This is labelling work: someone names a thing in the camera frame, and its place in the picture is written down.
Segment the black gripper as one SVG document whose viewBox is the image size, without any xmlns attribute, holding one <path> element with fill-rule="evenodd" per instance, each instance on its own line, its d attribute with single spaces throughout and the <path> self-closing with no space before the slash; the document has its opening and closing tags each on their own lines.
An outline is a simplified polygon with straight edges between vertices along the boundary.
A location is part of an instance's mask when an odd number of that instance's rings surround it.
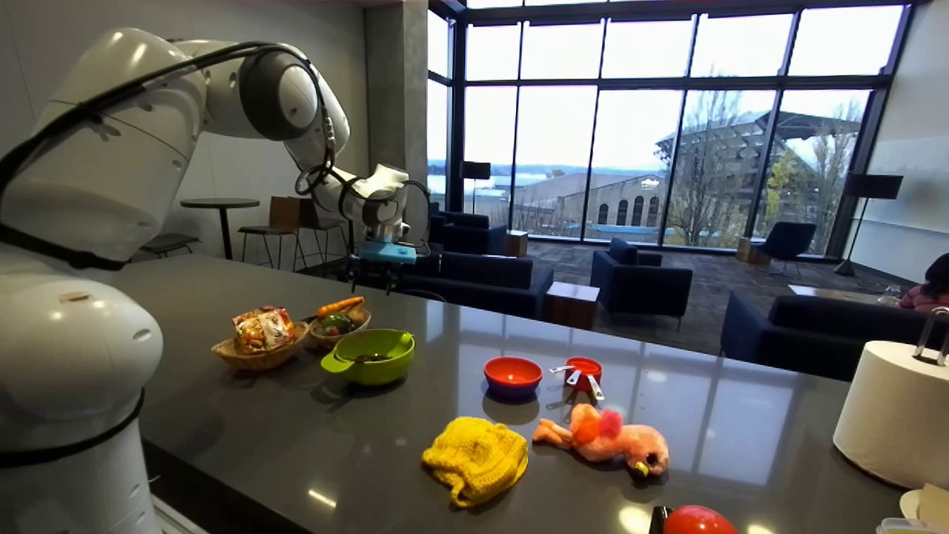
<svg viewBox="0 0 949 534">
<path fill-rule="evenodd" d="M 404 200 L 371 200 L 364 205 L 364 224 L 374 228 L 377 242 L 401 245 L 408 234 L 405 203 Z"/>
</svg>

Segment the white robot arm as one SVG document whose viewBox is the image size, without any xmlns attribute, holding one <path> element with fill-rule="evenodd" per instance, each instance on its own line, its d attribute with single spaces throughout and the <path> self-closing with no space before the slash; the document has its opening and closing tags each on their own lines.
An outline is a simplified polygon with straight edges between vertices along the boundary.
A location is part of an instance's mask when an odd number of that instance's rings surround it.
<svg viewBox="0 0 949 534">
<path fill-rule="evenodd" d="M 111 274 L 203 133 L 272 139 L 328 211 L 404 233 L 408 176 L 334 165 L 350 122 L 300 49 L 100 36 L 0 160 L 0 534 L 160 534 L 140 411 L 162 334 Z"/>
</svg>

